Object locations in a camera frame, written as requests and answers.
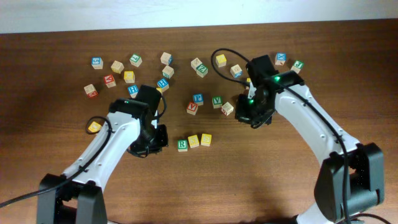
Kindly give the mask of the green R block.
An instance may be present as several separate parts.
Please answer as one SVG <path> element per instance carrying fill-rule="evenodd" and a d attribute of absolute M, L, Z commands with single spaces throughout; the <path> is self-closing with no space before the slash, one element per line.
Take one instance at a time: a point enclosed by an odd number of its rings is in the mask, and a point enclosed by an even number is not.
<path fill-rule="evenodd" d="M 188 141 L 184 139 L 179 139 L 177 141 L 177 150 L 178 152 L 187 152 L 188 151 Z"/>

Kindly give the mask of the yellow S block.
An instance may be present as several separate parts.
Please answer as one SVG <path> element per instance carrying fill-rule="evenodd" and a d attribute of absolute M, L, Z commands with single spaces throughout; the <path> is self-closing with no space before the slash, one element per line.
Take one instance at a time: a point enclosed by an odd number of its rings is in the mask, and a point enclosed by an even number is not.
<path fill-rule="evenodd" d="M 188 143 L 190 148 L 198 147 L 200 145 L 199 139 L 197 135 L 189 136 Z"/>
<path fill-rule="evenodd" d="M 211 145 L 211 139 L 212 139 L 212 135 L 211 134 L 205 134 L 203 133 L 201 135 L 201 145 L 202 146 L 210 146 Z"/>

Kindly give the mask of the red A block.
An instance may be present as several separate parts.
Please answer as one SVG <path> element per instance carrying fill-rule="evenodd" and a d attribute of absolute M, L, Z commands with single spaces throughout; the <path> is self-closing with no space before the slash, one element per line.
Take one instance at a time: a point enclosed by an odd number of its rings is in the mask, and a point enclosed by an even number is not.
<path fill-rule="evenodd" d="M 187 106 L 187 113 L 196 115 L 197 111 L 198 111 L 198 104 L 196 104 L 194 102 L 189 102 L 189 104 Z"/>

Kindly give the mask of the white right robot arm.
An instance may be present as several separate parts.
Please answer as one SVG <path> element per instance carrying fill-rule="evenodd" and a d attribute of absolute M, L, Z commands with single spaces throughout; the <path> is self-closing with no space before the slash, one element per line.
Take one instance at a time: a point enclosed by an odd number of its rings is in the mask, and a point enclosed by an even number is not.
<path fill-rule="evenodd" d="M 241 94 L 235 118 L 257 129 L 283 116 L 308 144 L 320 164 L 315 203 L 282 223 L 349 223 L 383 203 L 384 156 L 374 143 L 361 144 L 317 103 L 293 70 L 280 73 L 268 55 L 247 62 L 251 79 Z"/>

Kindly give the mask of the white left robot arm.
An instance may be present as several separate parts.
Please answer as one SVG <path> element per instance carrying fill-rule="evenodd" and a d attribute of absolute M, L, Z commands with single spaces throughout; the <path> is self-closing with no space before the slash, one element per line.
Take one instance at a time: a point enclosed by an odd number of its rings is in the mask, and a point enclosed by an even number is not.
<path fill-rule="evenodd" d="M 125 152 L 139 158 L 168 145 L 157 113 L 162 94 L 142 85 L 134 99 L 109 106 L 104 126 L 83 154 L 61 175 L 47 174 L 37 202 L 37 223 L 109 223 L 103 192 Z"/>

